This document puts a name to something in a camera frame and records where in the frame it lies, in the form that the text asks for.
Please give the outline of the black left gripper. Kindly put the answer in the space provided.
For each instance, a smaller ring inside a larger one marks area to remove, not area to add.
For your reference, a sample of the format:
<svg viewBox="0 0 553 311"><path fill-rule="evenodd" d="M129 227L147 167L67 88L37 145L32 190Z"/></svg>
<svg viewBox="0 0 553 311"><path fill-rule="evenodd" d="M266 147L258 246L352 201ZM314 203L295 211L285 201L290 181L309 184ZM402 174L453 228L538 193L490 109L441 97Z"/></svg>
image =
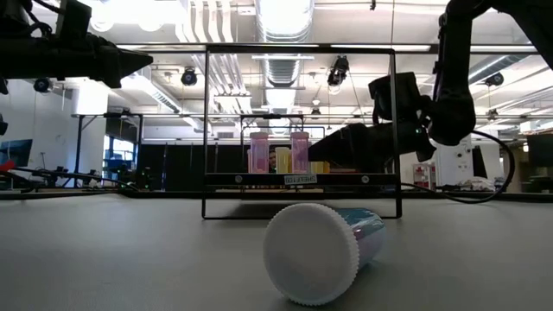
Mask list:
<svg viewBox="0 0 553 311"><path fill-rule="evenodd" d="M32 13L35 3L53 11L59 17L60 24L56 30L40 22ZM25 0L25 12L41 31L41 36L32 38L30 47L27 48L27 79L88 77L101 80L111 89L140 88L147 82L137 71L150 65L153 57L118 48L113 42L88 33L87 28L92 17L90 6L79 0L66 0L59 7L45 0ZM108 72L104 76L102 67L115 72Z"/></svg>

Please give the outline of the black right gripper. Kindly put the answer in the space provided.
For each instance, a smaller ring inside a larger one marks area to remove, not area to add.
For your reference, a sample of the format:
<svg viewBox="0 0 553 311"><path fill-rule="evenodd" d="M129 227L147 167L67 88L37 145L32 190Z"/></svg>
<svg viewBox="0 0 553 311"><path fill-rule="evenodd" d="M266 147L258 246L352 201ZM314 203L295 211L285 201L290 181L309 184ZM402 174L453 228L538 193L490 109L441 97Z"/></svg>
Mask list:
<svg viewBox="0 0 553 311"><path fill-rule="evenodd" d="M393 138L392 108L396 107L398 153L414 152L419 162L430 160L436 147L429 140L426 131L429 121L423 112L430 97L420 94L413 72L397 73L395 81L395 91L391 89L391 75L369 84L374 103L372 126L349 124L312 144L308 150L332 151L327 157L335 167L352 168L360 173L383 173L382 157L367 151L379 147L385 134Z"/></svg>

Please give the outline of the pink pill bottle white cap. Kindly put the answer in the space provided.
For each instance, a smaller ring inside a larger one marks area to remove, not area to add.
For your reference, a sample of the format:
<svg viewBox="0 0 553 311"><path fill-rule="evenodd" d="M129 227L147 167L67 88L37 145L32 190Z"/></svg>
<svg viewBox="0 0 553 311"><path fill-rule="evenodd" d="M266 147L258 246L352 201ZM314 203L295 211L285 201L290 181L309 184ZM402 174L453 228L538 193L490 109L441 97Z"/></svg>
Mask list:
<svg viewBox="0 0 553 311"><path fill-rule="evenodd" d="M292 172L306 174L309 171L308 146L309 133L294 132L291 137Z"/></svg>
<svg viewBox="0 0 553 311"><path fill-rule="evenodd" d="M269 135L264 132L250 134L251 172L267 174L269 172Z"/></svg>

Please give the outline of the dark red pill bottle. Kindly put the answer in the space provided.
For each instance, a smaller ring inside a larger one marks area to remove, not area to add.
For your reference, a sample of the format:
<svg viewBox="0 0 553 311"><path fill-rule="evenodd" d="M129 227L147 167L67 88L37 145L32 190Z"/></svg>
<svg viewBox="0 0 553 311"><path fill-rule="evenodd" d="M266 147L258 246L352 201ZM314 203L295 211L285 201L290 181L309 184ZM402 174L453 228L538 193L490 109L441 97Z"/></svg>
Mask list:
<svg viewBox="0 0 553 311"><path fill-rule="evenodd" d="M267 274L296 304L321 306L343 295L382 248L384 221L365 208L319 203L285 207L269 222L263 245Z"/></svg>

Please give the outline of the black background table frame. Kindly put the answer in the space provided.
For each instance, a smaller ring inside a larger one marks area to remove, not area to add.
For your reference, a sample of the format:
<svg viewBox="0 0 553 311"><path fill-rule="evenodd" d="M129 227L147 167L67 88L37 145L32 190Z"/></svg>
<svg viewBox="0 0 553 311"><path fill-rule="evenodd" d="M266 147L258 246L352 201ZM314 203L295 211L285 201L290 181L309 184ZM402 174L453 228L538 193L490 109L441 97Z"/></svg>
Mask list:
<svg viewBox="0 0 553 311"><path fill-rule="evenodd" d="M143 127L144 127L143 114L129 113L129 112L122 112L122 113L106 112L103 114L73 114L72 117L76 117L78 119L76 153L75 153L75 163L74 163L74 170L73 170L74 187L77 187L78 179L83 180L84 178L86 178L86 175L79 173L82 133L83 133L83 130L97 118L109 118L109 119L116 118L116 119L122 120L123 118L137 117L139 119L139 124L137 126L137 142L135 143L135 146L136 146L135 156L136 156L136 164L140 162L139 155L140 155L140 152L142 151Z"/></svg>

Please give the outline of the silver ventilation duct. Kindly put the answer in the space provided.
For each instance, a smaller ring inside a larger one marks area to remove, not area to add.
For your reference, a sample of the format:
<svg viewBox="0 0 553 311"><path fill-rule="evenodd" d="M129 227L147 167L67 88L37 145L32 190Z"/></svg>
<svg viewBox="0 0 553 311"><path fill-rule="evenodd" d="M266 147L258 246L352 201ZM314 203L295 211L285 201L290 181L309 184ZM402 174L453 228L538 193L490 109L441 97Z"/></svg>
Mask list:
<svg viewBox="0 0 553 311"><path fill-rule="evenodd" d="M315 0L255 0L257 38L268 43L304 43L310 36ZM272 86L296 83L299 60L265 60L264 74Z"/></svg>

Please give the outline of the black metal table frame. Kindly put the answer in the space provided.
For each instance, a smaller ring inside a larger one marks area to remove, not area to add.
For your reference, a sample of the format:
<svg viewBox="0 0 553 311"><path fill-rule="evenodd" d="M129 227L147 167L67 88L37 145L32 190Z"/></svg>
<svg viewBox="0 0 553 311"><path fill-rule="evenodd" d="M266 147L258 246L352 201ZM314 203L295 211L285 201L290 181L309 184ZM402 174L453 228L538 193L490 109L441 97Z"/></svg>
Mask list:
<svg viewBox="0 0 553 311"><path fill-rule="evenodd" d="M79 191L71 193L69 190L65 192L48 192L46 194L28 194L38 192L39 187L33 184L31 181L13 174L11 171L23 171L31 173L32 175L56 175L60 177L67 177L68 179L76 180L103 180L108 181L108 179L100 178L96 175L83 175L83 174L73 174L73 173L64 173L58 171L48 171L48 170L32 170L27 168L0 168L0 177L9 178L16 182L19 182L25 186L24 189L18 190L19 194L13 194L14 199L6 199L11 194L0 194L0 196L5 196L6 200L26 200L21 199L24 196L35 197L34 199L47 199L54 197L63 197L63 196L80 196L88 195L86 192L92 194L102 194L103 190L83 190L84 193L79 193ZM199 192L148 192L140 191L139 188L132 185L127 185L123 182L109 180L119 184L118 187L113 189L108 189L107 193L117 193L122 194L125 197L133 199L209 199L209 200L223 200L223 199L233 199L233 200L372 200L372 199L416 199L416 200L432 200L432 199L444 199L452 200L464 204L481 204L492 200L499 201L513 201L513 202L530 202L530 203L551 203L553 204L553 194L506 194L506 193L493 193L488 194L484 192L449 192L449 193L437 193L430 189L419 187L416 185L402 184L402 186L413 187L419 191L407 191L401 190L400 192L391 191L375 193L354 193L354 192L307 192L307 190L314 189L303 189L306 191L296 191L290 189L265 189L259 191L242 191L238 190L237 192L232 191L223 191L223 192L214 192L214 191L199 191Z"/></svg>

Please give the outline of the blue wall monitor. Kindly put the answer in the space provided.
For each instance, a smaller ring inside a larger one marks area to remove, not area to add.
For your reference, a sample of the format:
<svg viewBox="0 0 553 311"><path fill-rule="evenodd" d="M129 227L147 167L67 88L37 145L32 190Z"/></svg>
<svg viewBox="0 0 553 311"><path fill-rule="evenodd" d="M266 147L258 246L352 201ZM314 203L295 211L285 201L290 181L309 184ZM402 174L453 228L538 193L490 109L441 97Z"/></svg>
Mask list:
<svg viewBox="0 0 553 311"><path fill-rule="evenodd" d="M27 167L33 140L12 140L0 143L0 164L11 160L16 167Z"/></svg>

